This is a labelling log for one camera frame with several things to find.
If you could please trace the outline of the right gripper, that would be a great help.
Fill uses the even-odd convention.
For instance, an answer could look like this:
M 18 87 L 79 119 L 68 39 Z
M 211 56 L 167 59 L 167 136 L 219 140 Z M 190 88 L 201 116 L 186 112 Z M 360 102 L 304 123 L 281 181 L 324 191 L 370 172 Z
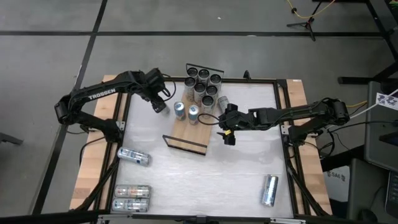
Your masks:
M 218 126 L 223 132 L 217 132 L 222 136 L 224 144 L 234 146 L 236 144 L 235 131 L 249 130 L 249 114 L 238 111 L 238 106 L 228 103 L 224 113 L 219 117 Z

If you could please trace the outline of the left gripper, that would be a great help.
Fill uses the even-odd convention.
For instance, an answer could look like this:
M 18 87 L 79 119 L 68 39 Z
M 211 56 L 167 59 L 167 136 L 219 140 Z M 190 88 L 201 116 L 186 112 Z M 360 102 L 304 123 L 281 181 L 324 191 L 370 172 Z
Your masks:
M 161 113 L 166 110 L 167 105 L 165 100 L 159 96 L 159 93 L 169 95 L 170 92 L 165 86 L 165 79 L 158 68 L 153 68 L 148 73 L 144 74 L 142 81 L 141 98 L 151 103 L 152 109 L 156 113 Z

